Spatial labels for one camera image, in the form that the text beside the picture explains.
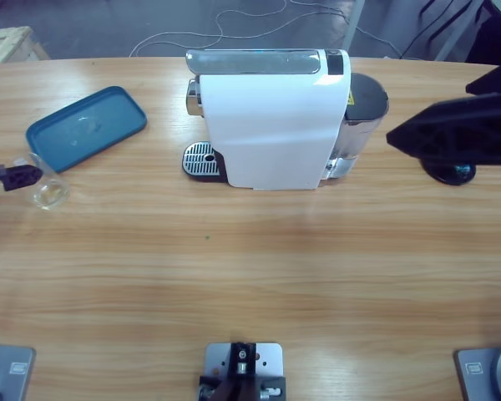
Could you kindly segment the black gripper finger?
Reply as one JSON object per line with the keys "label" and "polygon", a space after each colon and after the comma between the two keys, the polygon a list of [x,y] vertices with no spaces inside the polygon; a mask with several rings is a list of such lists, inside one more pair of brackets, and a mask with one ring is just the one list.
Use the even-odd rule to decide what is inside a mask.
{"label": "black gripper finger", "polygon": [[501,94],[501,65],[466,85],[468,94]]}
{"label": "black gripper finger", "polygon": [[16,165],[0,172],[0,182],[4,191],[19,190],[37,184],[43,171],[34,165]]}
{"label": "black gripper finger", "polygon": [[413,158],[447,165],[501,165],[501,94],[437,102],[386,135]]}

